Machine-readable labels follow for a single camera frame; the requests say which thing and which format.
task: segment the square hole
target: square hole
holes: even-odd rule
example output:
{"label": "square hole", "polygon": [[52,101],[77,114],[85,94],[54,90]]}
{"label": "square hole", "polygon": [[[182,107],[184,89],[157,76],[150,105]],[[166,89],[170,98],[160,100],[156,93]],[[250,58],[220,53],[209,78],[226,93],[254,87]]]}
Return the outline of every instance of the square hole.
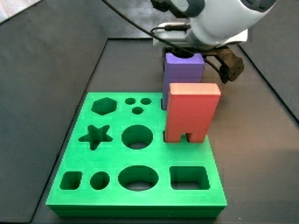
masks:
{"label": "square hole", "polygon": [[170,184],[173,190],[208,190],[208,175],[202,166],[172,166]]}
{"label": "square hole", "polygon": [[76,190],[80,187],[81,172],[66,171],[60,182],[61,190]]}

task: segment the star-shaped hole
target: star-shaped hole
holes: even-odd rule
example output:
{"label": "star-shaped hole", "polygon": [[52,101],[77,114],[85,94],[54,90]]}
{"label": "star-shaped hole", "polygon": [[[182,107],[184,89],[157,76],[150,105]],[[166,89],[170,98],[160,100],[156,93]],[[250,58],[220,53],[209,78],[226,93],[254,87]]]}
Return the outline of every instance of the star-shaped hole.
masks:
{"label": "star-shaped hole", "polygon": [[96,128],[93,125],[88,126],[88,134],[82,136],[78,141],[89,143],[89,149],[93,151],[100,143],[110,142],[113,138],[108,135],[109,126],[102,126]]}

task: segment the hexagonal hole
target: hexagonal hole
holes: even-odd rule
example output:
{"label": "hexagonal hole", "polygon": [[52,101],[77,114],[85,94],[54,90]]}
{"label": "hexagonal hole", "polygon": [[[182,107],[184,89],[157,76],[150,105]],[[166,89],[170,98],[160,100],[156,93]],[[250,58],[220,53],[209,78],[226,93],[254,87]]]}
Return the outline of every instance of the hexagonal hole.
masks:
{"label": "hexagonal hole", "polygon": [[110,98],[102,98],[93,102],[90,111],[104,116],[117,110],[117,101]]}

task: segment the gray wall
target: gray wall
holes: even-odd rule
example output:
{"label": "gray wall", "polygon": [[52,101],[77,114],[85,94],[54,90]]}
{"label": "gray wall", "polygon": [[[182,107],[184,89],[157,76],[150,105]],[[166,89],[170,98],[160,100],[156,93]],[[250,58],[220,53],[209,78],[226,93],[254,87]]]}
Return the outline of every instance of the gray wall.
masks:
{"label": "gray wall", "polygon": [[299,120],[299,1],[278,0],[241,45],[246,56]]}
{"label": "gray wall", "polygon": [[0,26],[0,221],[28,222],[105,35],[98,0],[46,0]]}

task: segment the black cable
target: black cable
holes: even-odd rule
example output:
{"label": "black cable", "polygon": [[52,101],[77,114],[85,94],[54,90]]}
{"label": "black cable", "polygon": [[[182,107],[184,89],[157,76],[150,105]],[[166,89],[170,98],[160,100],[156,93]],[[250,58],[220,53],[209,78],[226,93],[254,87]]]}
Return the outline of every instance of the black cable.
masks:
{"label": "black cable", "polygon": [[154,31],[156,31],[156,30],[164,30],[164,27],[154,27],[154,28],[150,30],[150,33],[154,34]]}
{"label": "black cable", "polygon": [[210,63],[209,60],[204,59],[204,62],[213,68],[213,70],[217,72],[218,75],[221,75],[220,70],[216,68],[216,66]]}
{"label": "black cable", "polygon": [[106,5],[106,7],[141,32],[144,32],[148,36],[150,36],[153,39],[157,39],[160,42],[166,44],[168,46],[180,49],[181,51],[193,54],[193,52],[185,50],[184,48],[178,47],[177,45],[172,44],[166,40],[156,37],[149,31],[146,31],[141,26],[138,26],[114,7],[112,4],[108,3],[106,0],[101,0],[101,2]]}
{"label": "black cable", "polygon": [[[162,28],[162,27],[154,27],[150,32],[146,31],[141,26],[138,26],[117,9],[116,7],[108,3],[106,0],[101,0],[101,2],[106,5],[106,7],[141,32],[144,32],[148,36],[150,36],[153,39],[157,39],[160,42],[162,42],[164,44],[166,44],[168,46],[180,49],[181,51],[189,53],[189,54],[194,54],[194,52],[190,52],[188,50],[185,50],[184,48],[181,48],[180,46],[172,44],[170,42],[168,42],[166,40],[158,38],[154,36],[153,32],[154,30],[157,30],[157,28]],[[217,74],[220,75],[220,70],[216,68],[216,66],[206,60],[204,59],[205,63],[213,68],[213,70],[217,72]]]}

